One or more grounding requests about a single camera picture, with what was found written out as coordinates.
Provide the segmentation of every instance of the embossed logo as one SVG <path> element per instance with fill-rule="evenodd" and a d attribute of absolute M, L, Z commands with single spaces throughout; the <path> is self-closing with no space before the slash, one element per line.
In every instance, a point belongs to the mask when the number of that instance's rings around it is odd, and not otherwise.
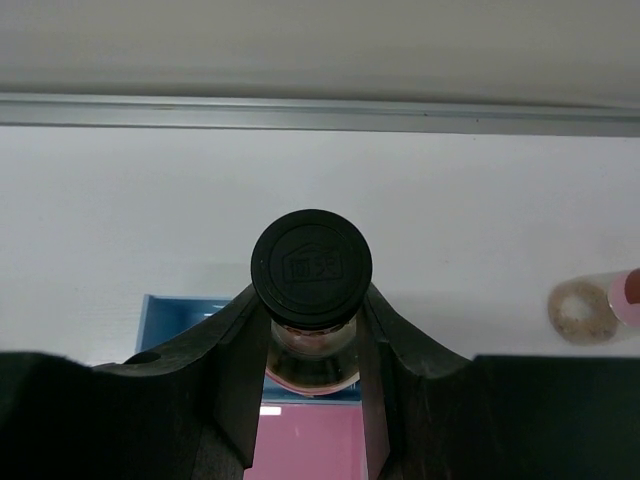
<path fill-rule="evenodd" d="M 309 243 L 285 255 L 283 261 L 287 283 L 337 280 L 343 276 L 340 252 L 332 247 Z"/>

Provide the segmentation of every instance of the blue tray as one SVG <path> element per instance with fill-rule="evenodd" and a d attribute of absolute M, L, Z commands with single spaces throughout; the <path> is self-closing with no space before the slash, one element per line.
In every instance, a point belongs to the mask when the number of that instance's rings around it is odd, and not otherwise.
<path fill-rule="evenodd" d="M 227 298 L 159 297 L 145 295 L 136 353 L 155 347 L 221 310 Z M 264 379 L 263 403 L 345 404 L 360 402 L 360 382 L 332 395 L 305 397 Z"/>

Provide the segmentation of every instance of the white surface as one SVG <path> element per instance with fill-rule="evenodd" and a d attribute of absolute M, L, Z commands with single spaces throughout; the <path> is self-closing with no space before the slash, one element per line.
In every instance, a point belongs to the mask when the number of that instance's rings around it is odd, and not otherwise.
<path fill-rule="evenodd" d="M 640 264 L 640 139 L 0 128 L 0 348 L 127 358 L 142 297 L 234 295 L 263 229 L 319 207 L 370 243 L 392 304 L 446 346 L 567 346 L 546 296 Z"/>
<path fill-rule="evenodd" d="M 2 0 L 0 89 L 640 106 L 637 0 Z"/>

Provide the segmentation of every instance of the white tabletop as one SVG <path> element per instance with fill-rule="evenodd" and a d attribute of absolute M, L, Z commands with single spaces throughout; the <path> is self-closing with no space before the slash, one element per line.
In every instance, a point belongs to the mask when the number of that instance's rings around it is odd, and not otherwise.
<path fill-rule="evenodd" d="M 324 208 L 374 281 L 465 355 L 640 355 L 567 345 L 546 298 L 640 265 L 640 139 L 0 128 L 0 348 L 133 353 L 145 293 L 232 296 L 263 229 Z"/>

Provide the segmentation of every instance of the blue container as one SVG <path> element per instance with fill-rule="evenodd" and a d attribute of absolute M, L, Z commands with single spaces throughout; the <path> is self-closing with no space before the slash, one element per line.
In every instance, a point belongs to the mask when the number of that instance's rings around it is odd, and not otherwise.
<path fill-rule="evenodd" d="M 230 299 L 158 297 L 145 295 L 140 316 L 136 353 L 155 347 L 220 311 Z M 360 402 L 360 382 L 332 395 L 306 397 L 264 379 L 263 403 L 350 404 Z"/>

